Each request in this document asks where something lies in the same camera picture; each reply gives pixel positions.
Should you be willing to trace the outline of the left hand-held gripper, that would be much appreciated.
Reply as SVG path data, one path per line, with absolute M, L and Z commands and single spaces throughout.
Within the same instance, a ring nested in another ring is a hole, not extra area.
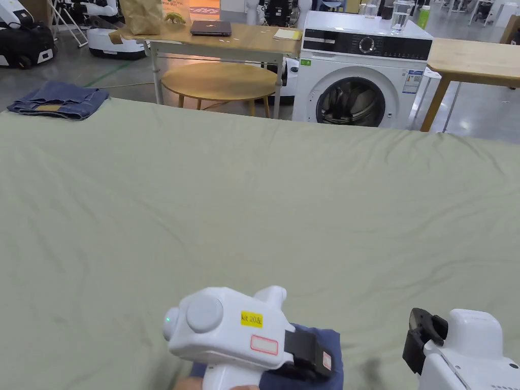
M 290 323 L 286 296 L 276 285 L 197 291 L 166 312 L 168 350 L 193 362 L 203 389 L 337 389 L 337 332 Z

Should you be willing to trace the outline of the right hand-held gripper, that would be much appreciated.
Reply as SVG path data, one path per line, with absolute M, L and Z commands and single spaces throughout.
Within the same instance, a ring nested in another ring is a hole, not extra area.
M 453 309 L 443 319 L 413 308 L 402 357 L 418 389 L 519 389 L 519 364 L 503 348 L 490 313 Z

